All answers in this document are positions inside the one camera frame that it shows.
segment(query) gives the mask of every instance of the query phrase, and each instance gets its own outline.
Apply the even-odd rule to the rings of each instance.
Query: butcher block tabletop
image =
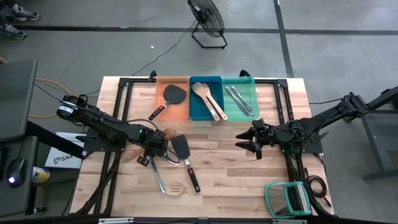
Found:
[[[120,77],[104,77],[97,107],[112,114]],[[288,78],[290,100],[295,119],[311,117],[304,80]],[[256,84],[260,117],[265,123],[278,125],[274,87]],[[285,99],[280,90],[284,109]],[[124,106],[126,89],[120,106]],[[155,110],[155,83],[135,83],[127,119],[147,119]],[[123,156],[139,147],[127,144],[122,154],[114,193],[113,217],[209,217],[209,218],[271,218],[264,198],[264,187],[273,181],[288,181],[285,158],[279,147],[262,148],[261,160],[235,143],[242,141],[235,135],[247,131],[251,122],[228,121],[167,121],[155,124],[159,129],[175,128],[185,134],[191,150],[190,163],[195,170],[201,192],[196,193],[187,174],[185,164],[172,165],[159,157],[155,163],[165,185],[180,182],[185,186],[179,196],[161,194],[150,166],[144,167],[132,159],[123,162]],[[149,123],[140,124],[151,127]],[[79,210],[98,185],[103,164],[103,152],[94,152],[81,165],[70,212]],[[325,170],[318,158],[303,154],[303,164],[309,175],[320,176],[327,184]],[[313,188],[320,189],[316,183]],[[107,199],[104,191],[103,202]],[[323,199],[321,205],[333,213]]]

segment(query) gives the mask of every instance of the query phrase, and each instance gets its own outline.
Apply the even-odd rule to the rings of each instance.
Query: green grater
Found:
[[[293,210],[288,189],[296,191],[300,198],[300,209]],[[271,182],[266,185],[266,202],[274,218],[292,218],[296,215],[311,215],[311,205],[303,182]]]

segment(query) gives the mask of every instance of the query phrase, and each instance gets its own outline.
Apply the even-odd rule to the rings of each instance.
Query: fan stand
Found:
[[[192,31],[192,38],[194,38],[195,41],[198,42],[198,44],[200,45],[201,48],[204,48],[204,49],[224,49],[224,48],[228,45],[228,43],[226,42],[226,39],[225,39],[225,37],[224,37],[224,34],[221,34],[221,37],[223,38],[223,40],[224,40],[224,42],[225,42],[225,45],[223,45],[223,46],[210,46],[210,47],[203,46],[203,44],[201,44],[201,43],[199,42],[199,40],[198,40],[198,39],[195,37],[195,35],[194,35],[194,33],[198,30],[198,26],[199,26],[199,22],[197,22],[197,25],[195,26],[195,28],[194,28],[193,31]]]

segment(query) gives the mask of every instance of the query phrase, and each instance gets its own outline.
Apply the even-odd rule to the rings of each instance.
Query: black spatula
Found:
[[[200,187],[199,187],[197,177],[191,167],[191,163],[189,163],[189,160],[188,160],[188,157],[190,156],[191,152],[189,151],[189,145],[188,145],[187,138],[185,137],[185,135],[181,134],[179,136],[175,136],[174,138],[172,138],[171,142],[172,142],[173,148],[174,148],[175,152],[177,153],[178,157],[185,161],[185,166],[187,167],[188,174],[189,174],[189,177],[191,178],[191,181],[192,181],[193,187],[195,188],[195,191],[197,193],[200,192]]]
[[[149,120],[153,120],[160,112],[162,112],[167,105],[169,104],[179,104],[184,101],[187,96],[187,92],[180,87],[170,84],[168,85],[163,92],[163,97],[166,100],[166,103],[160,105],[150,116]]]

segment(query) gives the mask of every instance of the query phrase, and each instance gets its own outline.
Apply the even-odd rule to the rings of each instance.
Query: red handle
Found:
[[[164,110],[164,108],[166,108],[165,105],[161,105],[160,107],[158,107],[150,116],[149,116],[149,120],[152,121],[158,114],[160,114],[160,112],[162,112]]]
[[[199,183],[198,183],[197,177],[195,175],[195,171],[193,171],[192,168],[189,168],[188,169],[188,174],[189,174],[189,177],[191,178],[191,181],[192,181],[193,187],[195,188],[195,191],[197,193],[200,192],[200,187],[199,187]]]

